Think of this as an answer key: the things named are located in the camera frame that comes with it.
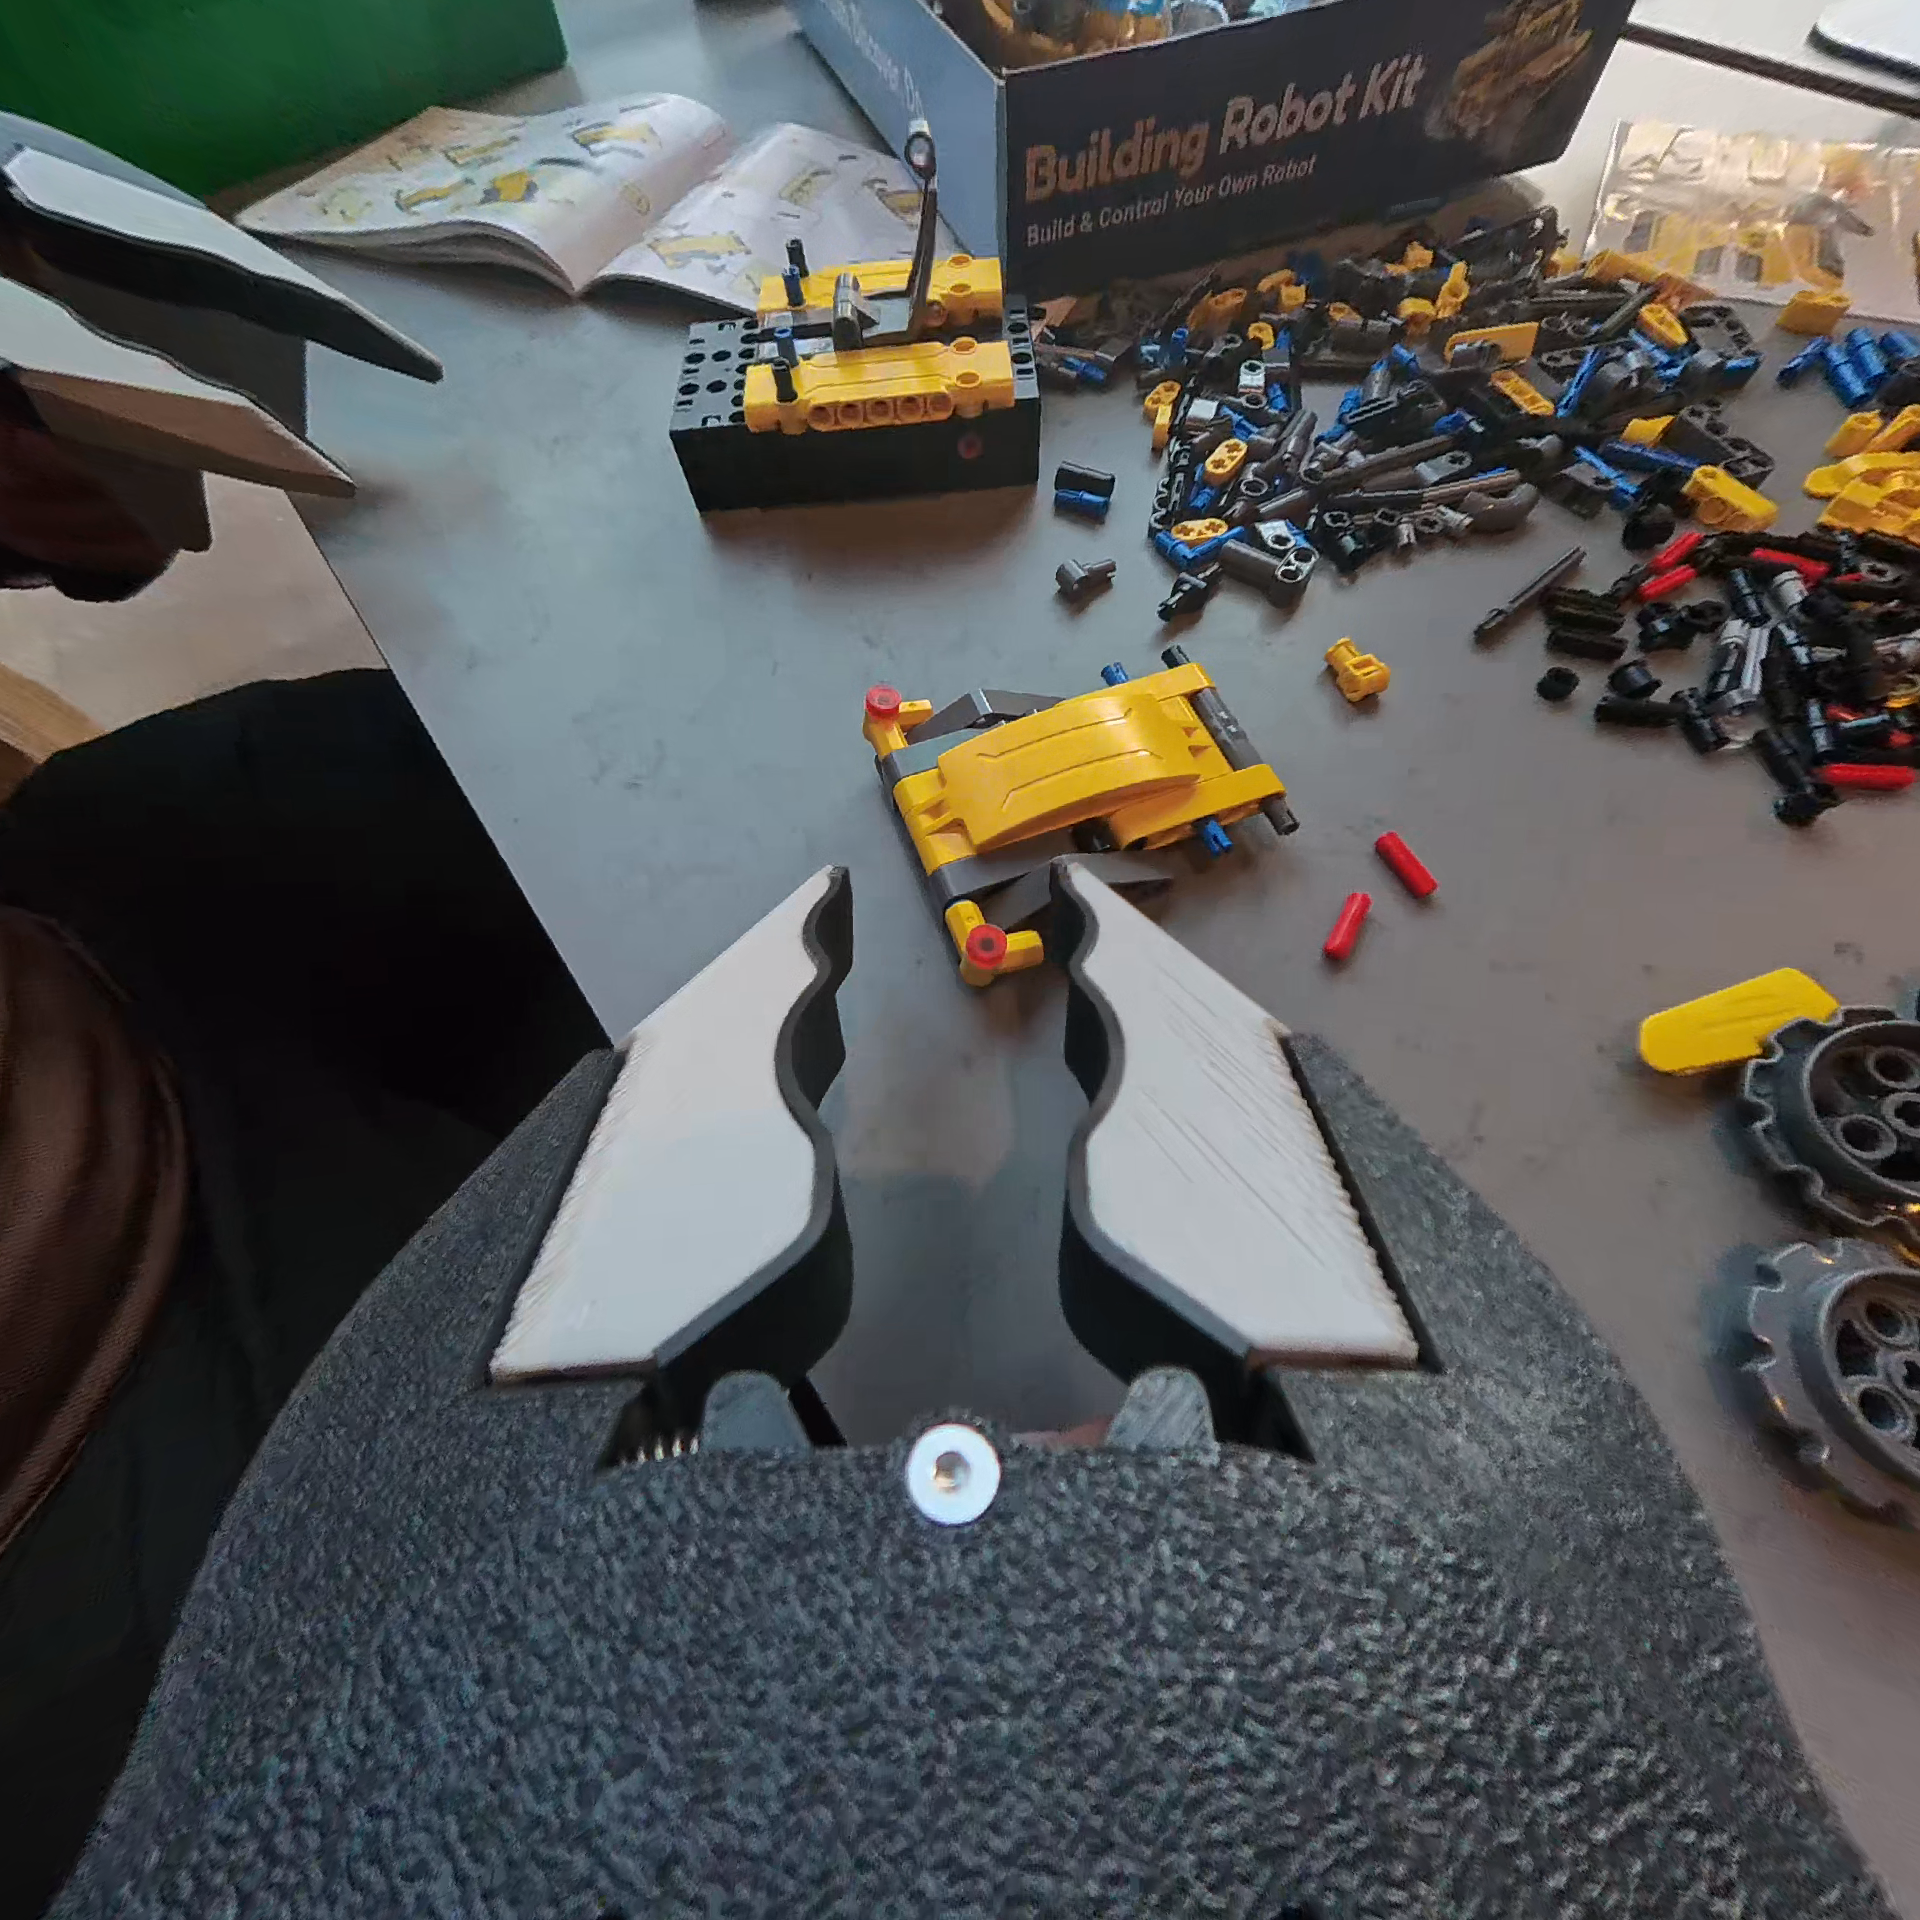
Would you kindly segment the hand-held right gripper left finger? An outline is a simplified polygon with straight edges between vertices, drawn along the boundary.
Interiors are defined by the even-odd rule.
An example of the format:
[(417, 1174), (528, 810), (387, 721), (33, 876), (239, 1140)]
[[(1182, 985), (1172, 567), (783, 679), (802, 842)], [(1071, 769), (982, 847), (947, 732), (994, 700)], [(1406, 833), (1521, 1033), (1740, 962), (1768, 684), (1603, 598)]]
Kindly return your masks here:
[(823, 866), (640, 1020), (491, 1351), (497, 1384), (794, 1383), (850, 1310), (823, 1098), (852, 885)]

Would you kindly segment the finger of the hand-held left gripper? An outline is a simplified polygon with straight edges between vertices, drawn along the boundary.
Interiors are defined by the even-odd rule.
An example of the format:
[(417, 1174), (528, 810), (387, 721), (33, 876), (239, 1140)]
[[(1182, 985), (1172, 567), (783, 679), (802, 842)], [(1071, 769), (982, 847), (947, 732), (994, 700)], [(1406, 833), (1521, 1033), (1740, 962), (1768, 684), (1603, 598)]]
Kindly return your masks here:
[(204, 382), (192, 382), (191, 391), (159, 391), (11, 362), (6, 362), (6, 388), (56, 439), (79, 448), (296, 494), (355, 494), (346, 469), (239, 391)]
[(113, 301), (215, 312), (442, 382), (436, 353), (212, 207), (6, 137), (6, 272), (105, 319)]

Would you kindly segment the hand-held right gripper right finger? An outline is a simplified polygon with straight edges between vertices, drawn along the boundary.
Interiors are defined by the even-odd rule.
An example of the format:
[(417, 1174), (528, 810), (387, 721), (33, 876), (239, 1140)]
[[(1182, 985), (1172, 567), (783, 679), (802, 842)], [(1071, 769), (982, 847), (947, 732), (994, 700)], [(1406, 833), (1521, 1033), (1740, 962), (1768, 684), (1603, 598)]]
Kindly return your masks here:
[(1088, 1106), (1066, 1162), (1060, 1296), (1120, 1377), (1410, 1372), (1423, 1340), (1283, 1020), (1091, 861), (1056, 861), (1064, 1055)]

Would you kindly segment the yellow curved brick assembly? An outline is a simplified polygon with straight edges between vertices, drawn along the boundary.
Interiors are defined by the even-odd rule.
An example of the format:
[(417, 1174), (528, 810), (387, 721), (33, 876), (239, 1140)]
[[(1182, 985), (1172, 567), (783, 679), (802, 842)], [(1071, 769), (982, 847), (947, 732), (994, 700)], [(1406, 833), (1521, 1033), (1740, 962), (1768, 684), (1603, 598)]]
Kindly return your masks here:
[(1152, 896), (1171, 847), (1225, 856), (1243, 822), (1276, 837), (1300, 824), (1281, 773), (1182, 645), (1142, 676), (1111, 663), (1071, 697), (977, 688), (937, 705), (873, 684), (862, 733), (972, 990), (1044, 965), (1059, 860)]

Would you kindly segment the yellow and black brick assembly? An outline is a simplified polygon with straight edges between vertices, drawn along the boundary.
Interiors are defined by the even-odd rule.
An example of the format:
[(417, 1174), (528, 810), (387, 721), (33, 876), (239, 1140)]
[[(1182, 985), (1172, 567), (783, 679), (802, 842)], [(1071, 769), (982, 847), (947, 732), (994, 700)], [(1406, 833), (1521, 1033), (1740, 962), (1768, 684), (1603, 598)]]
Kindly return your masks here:
[(1041, 365), (996, 255), (939, 239), (939, 153), (907, 122), (911, 255), (809, 268), (786, 241), (744, 319), (688, 328), (667, 424), (697, 511), (1032, 488)]

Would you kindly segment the pile of small brick parts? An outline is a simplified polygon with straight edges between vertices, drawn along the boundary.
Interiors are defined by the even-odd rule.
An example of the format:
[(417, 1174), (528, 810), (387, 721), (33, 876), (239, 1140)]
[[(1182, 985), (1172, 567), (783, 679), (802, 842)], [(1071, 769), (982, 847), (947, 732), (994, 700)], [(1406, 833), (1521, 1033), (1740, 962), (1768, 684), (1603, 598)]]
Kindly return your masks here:
[(1586, 558), (1472, 647), (1544, 621), (1544, 704), (1603, 670), (1596, 724), (1744, 752), (1809, 828), (1915, 789), (1915, 327), (1851, 321), (1843, 295), (1775, 319), (1777, 365), (1738, 304), (1576, 253), (1537, 207), (1060, 301), (1039, 357), (1060, 393), (1134, 372), (1161, 623), (1225, 583), (1295, 610), (1319, 573), (1504, 538), (1550, 502), (1617, 528), (1618, 573), (1586, 583)]

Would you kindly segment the grey desk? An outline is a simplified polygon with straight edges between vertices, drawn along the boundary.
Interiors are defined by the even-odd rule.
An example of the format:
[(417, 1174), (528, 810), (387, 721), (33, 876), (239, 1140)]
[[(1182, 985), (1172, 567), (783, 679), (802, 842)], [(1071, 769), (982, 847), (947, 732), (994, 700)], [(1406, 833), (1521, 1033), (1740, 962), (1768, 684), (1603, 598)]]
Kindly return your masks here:
[[(1066, 1145), (1086, 1108), (1052, 970), (953, 974), (859, 737), (864, 688), (1075, 693), (1151, 665), (1167, 572), (1132, 377), (1052, 393), (1043, 487), (706, 519), (667, 441), (688, 310), (567, 301), (513, 272), (322, 263), (419, 338), (436, 386), (316, 361), (312, 420), (358, 500), (306, 513), (521, 890), (622, 1034), (823, 863), (856, 886), (827, 1098), (856, 1304), (818, 1373), (859, 1441), (935, 1407), (1094, 1424), (1115, 1380), (1060, 1316)], [(1111, 513), (1056, 513), (1059, 462), (1114, 470)], [(1915, 978), (1915, 792), (1775, 817), (1743, 752), (1696, 757), (1544, 704), (1542, 630), (1478, 649), (1504, 594), (1611, 524), (1542, 508), (1292, 614), (1228, 585), (1184, 630), (1303, 828), (1191, 854), (1169, 928), (1334, 1045), (1503, 1214), (1620, 1357), (1713, 1512), (1804, 1745), (1891, 1896), (1915, 1911), (1915, 1536), (1784, 1477), (1724, 1373), (1754, 1249), (1802, 1238), (1713, 1078), (1647, 1074), (1640, 1022), (1768, 968), (1846, 1000)], [(1115, 560), (1073, 607), (1064, 560)], [(1392, 666), (1346, 704), (1353, 638)], [(1399, 832), (1438, 878), (1410, 897)], [(1346, 894), (1375, 911), (1323, 960)]]

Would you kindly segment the green storage box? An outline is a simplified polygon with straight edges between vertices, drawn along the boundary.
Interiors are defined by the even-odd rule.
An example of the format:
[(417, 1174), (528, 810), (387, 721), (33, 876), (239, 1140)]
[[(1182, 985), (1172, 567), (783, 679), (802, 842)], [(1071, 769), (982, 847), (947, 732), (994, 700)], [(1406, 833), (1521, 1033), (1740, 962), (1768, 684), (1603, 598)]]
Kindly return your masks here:
[(552, 1), (6, 1), (2, 106), (207, 196), (570, 60)]

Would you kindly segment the instruction booklet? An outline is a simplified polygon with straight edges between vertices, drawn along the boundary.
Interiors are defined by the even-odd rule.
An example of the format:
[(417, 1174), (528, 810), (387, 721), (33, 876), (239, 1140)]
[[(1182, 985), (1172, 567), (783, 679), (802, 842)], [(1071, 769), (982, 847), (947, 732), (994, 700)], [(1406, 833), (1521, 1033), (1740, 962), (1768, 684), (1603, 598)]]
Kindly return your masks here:
[(753, 312), (801, 239), (811, 269), (906, 257), (921, 183), (795, 122), (746, 142), (682, 94), (561, 111), (433, 106), (243, 207), (255, 236), (523, 269), (566, 297), (636, 282)]

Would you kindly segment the yellow curved panel piece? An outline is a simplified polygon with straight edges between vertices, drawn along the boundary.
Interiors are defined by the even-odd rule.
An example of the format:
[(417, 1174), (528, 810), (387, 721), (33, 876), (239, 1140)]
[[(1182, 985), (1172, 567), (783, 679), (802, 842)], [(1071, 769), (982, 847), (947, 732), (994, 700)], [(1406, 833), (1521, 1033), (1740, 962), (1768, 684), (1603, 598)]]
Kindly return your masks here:
[(1640, 1024), (1640, 1061), (1658, 1074), (1694, 1077), (1744, 1064), (1794, 1022), (1826, 1022), (1840, 1000), (1809, 970), (1777, 966), (1736, 985), (1679, 1000)]

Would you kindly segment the pile of wheels and tires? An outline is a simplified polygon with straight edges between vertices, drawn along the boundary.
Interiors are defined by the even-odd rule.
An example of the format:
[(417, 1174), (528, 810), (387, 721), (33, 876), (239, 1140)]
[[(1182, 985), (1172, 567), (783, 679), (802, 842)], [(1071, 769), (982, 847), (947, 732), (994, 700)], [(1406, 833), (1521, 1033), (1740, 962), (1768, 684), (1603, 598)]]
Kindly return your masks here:
[(1798, 1020), (1743, 1071), (1754, 1161), (1833, 1236), (1759, 1260), (1744, 1296), (1759, 1420), (1854, 1510), (1919, 1516), (1919, 1024)]

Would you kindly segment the black axle rod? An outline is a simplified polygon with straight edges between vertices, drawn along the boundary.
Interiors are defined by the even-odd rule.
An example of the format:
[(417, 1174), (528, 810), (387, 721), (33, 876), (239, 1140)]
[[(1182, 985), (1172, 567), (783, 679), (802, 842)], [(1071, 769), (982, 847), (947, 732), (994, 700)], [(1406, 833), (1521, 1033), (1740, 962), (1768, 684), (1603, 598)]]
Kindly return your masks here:
[(1576, 544), (1566, 552), (1558, 556), (1539, 573), (1528, 577), (1526, 585), (1511, 590), (1503, 600), (1498, 600), (1475, 621), (1472, 645), (1483, 645), (1507, 633), (1519, 620), (1537, 610), (1537, 605), (1544, 602), (1548, 591), (1572, 581), (1579, 573), (1586, 558), (1586, 545)]

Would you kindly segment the blue cardboard kit box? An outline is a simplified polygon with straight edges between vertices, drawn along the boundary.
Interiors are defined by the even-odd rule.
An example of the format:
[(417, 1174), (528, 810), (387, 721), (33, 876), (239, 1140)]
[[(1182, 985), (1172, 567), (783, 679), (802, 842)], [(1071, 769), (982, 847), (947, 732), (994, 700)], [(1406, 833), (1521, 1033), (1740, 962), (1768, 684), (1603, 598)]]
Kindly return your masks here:
[(801, 1), (947, 228), (1030, 297), (1388, 221), (1558, 158), (1627, 1)]

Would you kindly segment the sticker sheet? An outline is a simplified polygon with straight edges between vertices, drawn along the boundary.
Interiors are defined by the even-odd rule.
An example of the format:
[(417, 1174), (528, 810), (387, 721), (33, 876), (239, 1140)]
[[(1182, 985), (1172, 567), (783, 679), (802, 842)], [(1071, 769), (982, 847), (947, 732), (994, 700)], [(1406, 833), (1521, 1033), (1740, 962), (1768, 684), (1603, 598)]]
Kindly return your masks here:
[(1915, 319), (1919, 149), (1640, 118), (1617, 126), (1585, 255), (1640, 255), (1726, 298), (1848, 297)]

